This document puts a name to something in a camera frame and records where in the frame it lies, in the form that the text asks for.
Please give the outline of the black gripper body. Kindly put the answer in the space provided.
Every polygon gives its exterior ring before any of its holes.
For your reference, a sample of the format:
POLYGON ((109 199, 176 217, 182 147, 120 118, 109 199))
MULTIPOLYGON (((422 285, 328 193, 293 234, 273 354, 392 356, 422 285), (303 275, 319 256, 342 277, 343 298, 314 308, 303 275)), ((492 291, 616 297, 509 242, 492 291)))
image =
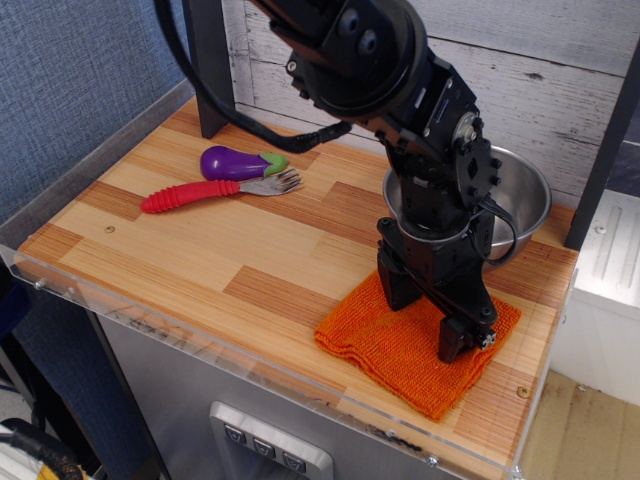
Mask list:
POLYGON ((498 313, 483 282, 494 223, 493 215, 481 213, 464 220, 451 237, 434 239, 428 232, 407 232, 400 219, 384 217, 377 223, 381 235, 378 253, 388 252, 401 263, 443 318, 454 315, 473 322, 479 349, 497 340, 498 313))

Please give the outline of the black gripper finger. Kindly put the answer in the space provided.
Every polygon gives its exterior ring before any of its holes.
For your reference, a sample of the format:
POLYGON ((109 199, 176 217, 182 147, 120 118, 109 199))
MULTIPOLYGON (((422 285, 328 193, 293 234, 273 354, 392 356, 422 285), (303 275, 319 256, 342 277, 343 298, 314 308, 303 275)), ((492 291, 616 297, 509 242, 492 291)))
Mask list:
POLYGON ((443 362, 453 362, 456 357, 476 347, 475 324, 465 317, 454 315, 441 320, 438 357, 443 362))
POLYGON ((399 311, 421 298, 421 291, 414 285, 404 266, 391 254, 379 252, 377 268, 386 301, 392 311, 399 311))

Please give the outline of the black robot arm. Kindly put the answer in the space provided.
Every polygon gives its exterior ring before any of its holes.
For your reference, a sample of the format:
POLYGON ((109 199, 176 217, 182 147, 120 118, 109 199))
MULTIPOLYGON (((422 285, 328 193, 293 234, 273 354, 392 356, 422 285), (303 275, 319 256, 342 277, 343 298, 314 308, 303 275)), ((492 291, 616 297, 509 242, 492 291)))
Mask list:
POLYGON ((263 1, 292 50, 302 97, 373 133, 399 183, 400 204, 377 228, 378 273, 399 310, 420 297, 443 313, 439 358, 491 346, 498 314, 482 278, 497 220, 501 164, 483 136, 476 98, 429 48, 405 1, 263 1))

